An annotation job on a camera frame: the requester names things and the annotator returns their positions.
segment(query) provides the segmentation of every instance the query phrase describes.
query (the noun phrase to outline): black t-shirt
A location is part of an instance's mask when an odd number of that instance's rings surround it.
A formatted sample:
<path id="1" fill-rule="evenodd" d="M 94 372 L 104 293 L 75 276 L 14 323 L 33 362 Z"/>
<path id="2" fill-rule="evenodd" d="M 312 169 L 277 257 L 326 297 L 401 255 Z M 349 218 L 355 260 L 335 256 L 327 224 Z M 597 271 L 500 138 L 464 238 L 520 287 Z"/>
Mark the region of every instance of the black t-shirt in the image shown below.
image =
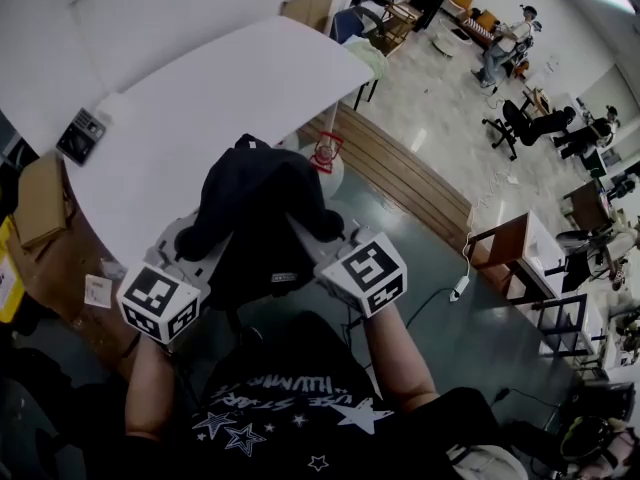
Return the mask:
<path id="1" fill-rule="evenodd" d="M 491 417 L 483 421 L 487 410 L 478 392 L 457 389 L 400 414 L 374 392 L 355 395 L 331 377 L 272 373 L 221 388 L 177 444 L 126 438 L 123 467 L 150 478 L 421 472 L 459 480 L 446 455 L 451 446 L 499 444 Z"/>
<path id="2" fill-rule="evenodd" d="M 121 471 L 154 479 L 419 472 L 459 480 L 447 451 L 478 444 L 500 444 L 478 391 L 455 389 L 402 414 L 376 395 L 326 322 L 303 314 L 276 345 L 221 362 L 202 407 L 174 422 L 164 443 L 127 438 Z"/>

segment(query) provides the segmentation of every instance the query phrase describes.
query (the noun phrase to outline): person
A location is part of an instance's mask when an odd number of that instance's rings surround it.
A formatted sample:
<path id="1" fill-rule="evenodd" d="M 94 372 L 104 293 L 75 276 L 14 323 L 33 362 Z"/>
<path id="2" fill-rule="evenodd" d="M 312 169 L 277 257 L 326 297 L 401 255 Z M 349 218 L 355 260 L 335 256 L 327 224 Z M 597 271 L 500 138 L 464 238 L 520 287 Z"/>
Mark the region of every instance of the person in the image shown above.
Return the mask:
<path id="1" fill-rule="evenodd" d="M 607 106 L 607 117 L 596 119 L 589 126 L 569 133 L 564 137 L 554 137 L 553 144 L 556 148 L 563 148 L 560 156 L 566 160 L 570 156 L 586 153 L 589 146 L 595 148 L 607 147 L 613 141 L 618 129 L 618 110 Z"/>
<path id="2" fill-rule="evenodd" d="M 553 133 L 566 129 L 575 117 L 576 111 L 573 107 L 565 107 L 562 110 L 552 112 L 548 116 L 537 117 L 532 121 L 529 134 L 526 138 L 522 138 L 522 142 L 527 146 L 531 146 L 545 133 Z"/>
<path id="3" fill-rule="evenodd" d="M 576 478 L 581 479 L 637 478 L 628 476 L 632 468 L 637 470 L 640 466 L 640 443 L 633 428 L 615 418 L 610 418 L 606 423 L 611 435 L 601 451 L 596 452 L 595 457 L 587 458 L 584 464 L 581 461 L 571 464 L 561 453 L 563 441 L 567 442 L 569 433 L 554 435 L 524 421 L 513 421 L 504 429 L 513 446 L 562 474 L 573 470 L 576 471 Z M 575 435 L 579 433 L 579 428 L 574 426 L 571 431 Z"/>
<path id="4" fill-rule="evenodd" d="M 567 272 L 562 284 L 563 292 L 577 290 L 589 277 L 602 271 L 600 256 L 606 261 L 610 271 L 610 279 L 613 280 L 617 268 L 614 262 L 624 258 L 634 248 L 640 249 L 640 221 L 634 226 L 615 223 L 611 227 L 610 241 L 600 250 L 589 247 L 569 256 Z"/>
<path id="5" fill-rule="evenodd" d="M 479 392 L 438 394 L 395 306 L 368 319 L 364 332 L 384 402 L 331 327 L 306 312 L 272 345 L 243 345 L 221 361 L 201 407 L 173 422 L 171 363 L 143 337 L 127 394 L 122 473 L 164 478 L 172 467 L 180 472 L 175 478 L 425 471 L 460 480 L 450 448 L 502 445 Z"/>
<path id="6" fill-rule="evenodd" d="M 615 187 L 607 192 L 609 202 L 616 198 L 622 199 L 627 194 L 631 194 L 636 189 L 636 184 L 639 181 L 638 176 L 632 173 L 625 176 L 623 180 L 616 182 Z"/>
<path id="7" fill-rule="evenodd" d="M 524 21 L 496 31 L 496 35 L 501 36 L 502 39 L 491 45 L 485 52 L 484 67 L 478 72 L 473 72 L 483 88 L 496 83 L 496 69 L 510 58 L 517 43 L 524 42 L 532 35 L 532 21 L 538 15 L 538 11 L 528 5 L 524 8 L 523 15 Z"/>

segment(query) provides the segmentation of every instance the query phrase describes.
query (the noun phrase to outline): table leg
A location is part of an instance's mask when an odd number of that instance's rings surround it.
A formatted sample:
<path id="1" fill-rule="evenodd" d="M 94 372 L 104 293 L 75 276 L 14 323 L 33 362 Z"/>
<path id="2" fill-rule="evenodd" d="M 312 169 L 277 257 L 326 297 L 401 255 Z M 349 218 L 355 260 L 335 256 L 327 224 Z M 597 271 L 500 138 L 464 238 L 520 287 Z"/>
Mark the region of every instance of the table leg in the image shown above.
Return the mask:
<path id="1" fill-rule="evenodd" d="M 371 92 L 369 93 L 369 97 L 367 98 L 367 103 L 369 103 L 371 101 L 371 98 L 373 98 L 373 93 L 376 92 L 376 87 L 378 87 L 378 81 L 379 80 L 373 82 L 373 87 L 371 88 Z"/>
<path id="2" fill-rule="evenodd" d="M 336 101 L 333 106 L 329 109 L 327 109 L 327 115 L 324 118 L 324 131 L 325 132 L 329 132 L 331 133 L 333 131 L 333 124 L 336 121 L 336 114 L 338 113 L 338 104 L 340 102 Z"/>
<path id="3" fill-rule="evenodd" d="M 358 91 L 358 97 L 356 98 L 356 104 L 353 106 L 353 110 L 358 110 L 358 105 L 360 105 L 360 98 L 362 98 L 362 91 L 364 91 L 364 86 L 367 84 L 368 82 L 360 86 L 360 90 Z"/>

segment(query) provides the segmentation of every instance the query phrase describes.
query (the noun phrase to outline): white table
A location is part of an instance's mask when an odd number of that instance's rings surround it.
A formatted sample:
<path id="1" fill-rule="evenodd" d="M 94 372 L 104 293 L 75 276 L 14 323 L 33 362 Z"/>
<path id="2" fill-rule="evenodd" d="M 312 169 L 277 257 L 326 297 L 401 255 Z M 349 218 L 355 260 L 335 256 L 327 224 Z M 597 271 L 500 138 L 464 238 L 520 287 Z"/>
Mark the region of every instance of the white table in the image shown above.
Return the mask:
<path id="1" fill-rule="evenodd" d="M 270 145 L 372 77 L 328 37 L 273 17 L 216 39 L 127 90 L 83 167 L 66 162 L 98 237 L 124 266 L 192 212 L 209 169 L 242 136 Z"/>
<path id="2" fill-rule="evenodd" d="M 535 213 L 527 217 L 524 252 L 518 263 L 549 298 L 562 297 L 564 272 L 547 276 L 545 271 L 564 265 L 566 254 Z"/>
<path id="3" fill-rule="evenodd" d="M 504 224 L 480 233 L 469 240 L 469 257 L 475 245 L 493 236 L 489 259 L 477 270 L 505 265 L 527 287 L 523 297 L 512 299 L 513 304 L 556 299 L 562 296 L 564 272 L 549 273 L 563 267 L 566 255 L 533 212 L 525 213 Z"/>

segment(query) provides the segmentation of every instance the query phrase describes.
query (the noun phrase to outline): white marker cube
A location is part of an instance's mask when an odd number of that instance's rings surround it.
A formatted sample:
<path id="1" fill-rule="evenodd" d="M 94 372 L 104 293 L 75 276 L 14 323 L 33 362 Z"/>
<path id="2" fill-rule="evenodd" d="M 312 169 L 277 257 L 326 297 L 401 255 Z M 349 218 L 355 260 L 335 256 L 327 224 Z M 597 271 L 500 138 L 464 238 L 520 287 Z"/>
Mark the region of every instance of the white marker cube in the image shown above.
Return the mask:
<path id="1" fill-rule="evenodd" d="M 198 318 L 199 298 L 197 288 L 144 262 L 129 269 L 116 295 L 124 320 L 164 344 Z"/>
<path id="2" fill-rule="evenodd" d="M 407 291 L 407 266 L 384 233 L 328 266 L 322 276 L 358 299 L 367 318 Z"/>

